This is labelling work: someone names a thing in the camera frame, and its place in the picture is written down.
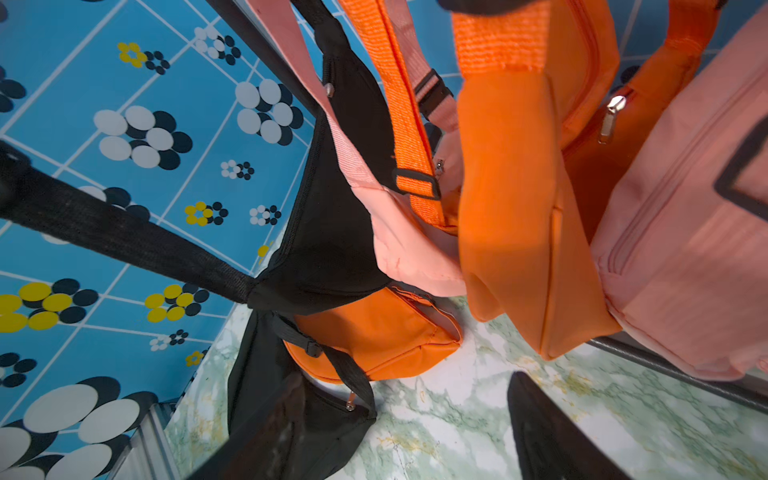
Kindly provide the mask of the black bag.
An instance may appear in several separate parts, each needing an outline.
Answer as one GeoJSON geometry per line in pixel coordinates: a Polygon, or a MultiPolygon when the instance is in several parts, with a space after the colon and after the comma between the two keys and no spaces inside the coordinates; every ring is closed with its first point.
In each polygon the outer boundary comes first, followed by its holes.
{"type": "Polygon", "coordinates": [[[341,369],[340,384],[316,380],[289,354],[272,320],[346,305],[390,283],[377,266],[369,213],[339,167],[330,126],[317,122],[285,237],[256,277],[38,171],[14,147],[1,147],[4,219],[146,270],[190,280],[251,308],[245,343],[228,383],[229,436],[290,374],[301,374],[305,437],[292,479],[324,479],[340,470],[374,424],[377,410],[369,380],[351,358],[331,356],[341,369]]]}

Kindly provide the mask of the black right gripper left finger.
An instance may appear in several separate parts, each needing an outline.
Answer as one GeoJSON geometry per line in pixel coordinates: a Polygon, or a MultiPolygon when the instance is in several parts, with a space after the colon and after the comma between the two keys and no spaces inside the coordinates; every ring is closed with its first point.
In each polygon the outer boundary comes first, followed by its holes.
{"type": "Polygon", "coordinates": [[[305,437],[303,376],[290,374],[190,477],[192,479],[292,479],[305,437]]]}

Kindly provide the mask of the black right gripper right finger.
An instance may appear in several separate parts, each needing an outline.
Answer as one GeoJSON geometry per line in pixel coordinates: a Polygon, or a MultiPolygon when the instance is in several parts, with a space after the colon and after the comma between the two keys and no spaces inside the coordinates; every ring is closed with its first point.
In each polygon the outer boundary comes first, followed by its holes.
{"type": "Polygon", "coordinates": [[[524,479],[629,479],[527,373],[512,374],[507,402],[524,479]]]}

